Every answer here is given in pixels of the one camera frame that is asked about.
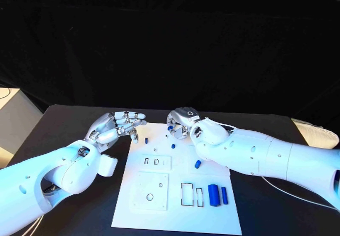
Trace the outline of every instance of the white board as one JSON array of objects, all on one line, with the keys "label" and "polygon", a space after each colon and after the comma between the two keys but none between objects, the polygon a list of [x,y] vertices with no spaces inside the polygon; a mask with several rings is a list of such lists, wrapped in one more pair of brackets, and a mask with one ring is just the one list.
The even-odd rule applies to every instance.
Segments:
[{"label": "white board", "polygon": [[[139,142],[131,143],[129,146],[111,227],[242,235],[229,169],[197,157],[190,138],[178,140],[170,136],[165,124],[148,123],[137,127],[137,132]],[[148,158],[148,165],[154,164],[154,159],[158,160],[157,167],[145,167],[145,158]],[[199,169],[194,168],[197,160],[201,161]],[[160,209],[158,203],[151,203],[152,200],[144,199],[148,191],[157,191],[160,179],[152,177],[152,187],[147,187],[145,191],[137,190],[135,183],[142,184],[145,180],[145,178],[139,179],[139,173],[151,173],[150,176],[168,176],[165,210]],[[181,183],[193,184],[193,206],[181,205]],[[209,205],[209,184],[216,184],[219,190],[220,187],[226,187],[227,205],[222,203],[220,191],[222,205],[217,207]],[[201,188],[203,207],[197,207],[201,195],[197,196],[196,188]],[[134,206],[135,190],[139,191],[138,196],[144,203],[154,204],[152,206]]]}]

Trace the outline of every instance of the black tabletop surface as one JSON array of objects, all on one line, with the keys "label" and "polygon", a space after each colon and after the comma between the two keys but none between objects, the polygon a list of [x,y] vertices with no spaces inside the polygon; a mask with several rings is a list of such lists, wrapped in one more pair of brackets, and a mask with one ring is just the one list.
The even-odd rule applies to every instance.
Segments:
[{"label": "black tabletop surface", "polygon": [[[165,123],[170,112],[164,110],[50,106],[8,165],[65,147],[75,140],[80,140],[92,122],[105,112],[125,110],[144,113],[147,121],[154,123]],[[200,112],[200,115],[237,128],[262,132],[284,141],[305,144],[288,117],[212,112]],[[121,137],[111,149],[103,152],[118,159],[112,177],[96,175],[88,190],[62,201],[44,215],[34,236],[197,235],[197,233],[186,232],[111,228],[129,142],[129,137]],[[284,194],[268,185],[260,177],[230,171],[230,179],[240,229],[245,236],[324,236],[338,233],[340,214],[333,209],[307,203]],[[284,180],[268,179],[285,191],[311,201],[327,204],[322,198],[304,188]]]}]

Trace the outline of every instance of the blue cylinder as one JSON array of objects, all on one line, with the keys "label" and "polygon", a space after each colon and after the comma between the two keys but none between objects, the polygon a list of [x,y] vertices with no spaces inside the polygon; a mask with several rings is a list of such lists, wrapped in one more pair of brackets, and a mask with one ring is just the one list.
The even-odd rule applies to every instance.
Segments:
[{"label": "blue cylinder", "polygon": [[196,161],[194,168],[197,169],[200,167],[200,160]]},{"label": "blue cylinder", "polygon": [[222,187],[222,188],[220,188],[220,190],[222,190],[223,204],[226,205],[226,204],[227,204],[226,188],[224,188],[224,187]]},{"label": "blue cylinder", "polygon": [[210,206],[217,207],[220,205],[217,185],[216,184],[207,185],[207,191],[209,191]]}]

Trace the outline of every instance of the robotic hand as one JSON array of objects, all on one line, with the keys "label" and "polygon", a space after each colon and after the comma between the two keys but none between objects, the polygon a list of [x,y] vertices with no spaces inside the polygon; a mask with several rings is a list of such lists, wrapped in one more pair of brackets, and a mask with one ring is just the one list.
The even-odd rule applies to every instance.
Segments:
[{"label": "robotic hand", "polygon": [[[0,236],[10,235],[43,216],[70,195],[92,184],[96,173],[112,176],[116,159],[101,154],[124,135],[138,142],[135,127],[147,122],[144,114],[103,114],[85,139],[0,170]],[[53,187],[42,191],[42,179]]]},{"label": "robotic hand", "polygon": [[170,134],[190,136],[196,153],[232,170],[284,179],[317,193],[340,209],[340,151],[284,142],[273,137],[201,118],[193,108],[167,117]]}]

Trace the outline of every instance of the robotic arm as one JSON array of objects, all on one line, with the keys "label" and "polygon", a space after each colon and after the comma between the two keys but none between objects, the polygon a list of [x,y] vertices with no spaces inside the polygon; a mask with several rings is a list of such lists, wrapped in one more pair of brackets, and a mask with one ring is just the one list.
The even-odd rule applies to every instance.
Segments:
[{"label": "robotic arm", "polygon": [[273,137],[201,118],[193,108],[168,114],[170,134],[190,136],[196,153],[232,170],[284,179],[317,193],[340,209],[340,151],[288,143]]},{"label": "robotic arm", "polygon": [[[145,125],[144,118],[135,112],[103,114],[83,140],[0,171],[0,236],[20,230],[66,197],[86,190],[96,174],[112,176],[116,159],[101,153],[124,135],[138,142],[135,127]],[[43,178],[54,185],[44,192]]]}]

